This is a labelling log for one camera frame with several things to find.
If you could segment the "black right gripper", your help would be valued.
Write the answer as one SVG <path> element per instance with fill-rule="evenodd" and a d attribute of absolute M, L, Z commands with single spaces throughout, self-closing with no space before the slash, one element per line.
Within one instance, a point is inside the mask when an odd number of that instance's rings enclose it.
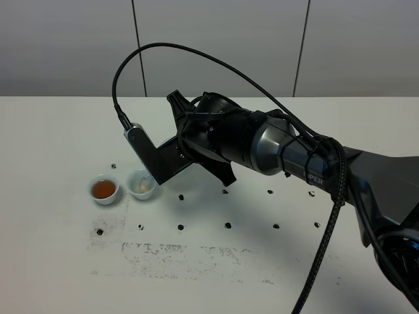
<path fill-rule="evenodd" d="M 245 109 L 214 92 L 205 92 L 189 112 L 191 103 L 175 90 L 167 96 L 177 136 L 204 169 L 224 186 L 236 182 L 231 163 L 256 170 L 252 146 L 259 129 L 259 112 Z"/>

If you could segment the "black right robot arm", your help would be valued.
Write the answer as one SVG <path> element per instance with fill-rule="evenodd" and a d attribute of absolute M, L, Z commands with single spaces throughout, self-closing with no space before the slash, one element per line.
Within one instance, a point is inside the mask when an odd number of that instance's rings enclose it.
<path fill-rule="evenodd" d="M 386 278 L 418 306 L 418 159 L 390 158 L 320 135 L 285 107 L 250 111 L 216 93 L 188 101 L 167 98 L 177 128 L 177 151 L 225 186 L 232 163 L 263 175 L 294 176 L 330 194 L 333 207 L 308 277 L 293 308 L 300 313 L 312 290 L 341 207 L 355 207 L 361 240 L 374 250 Z"/>

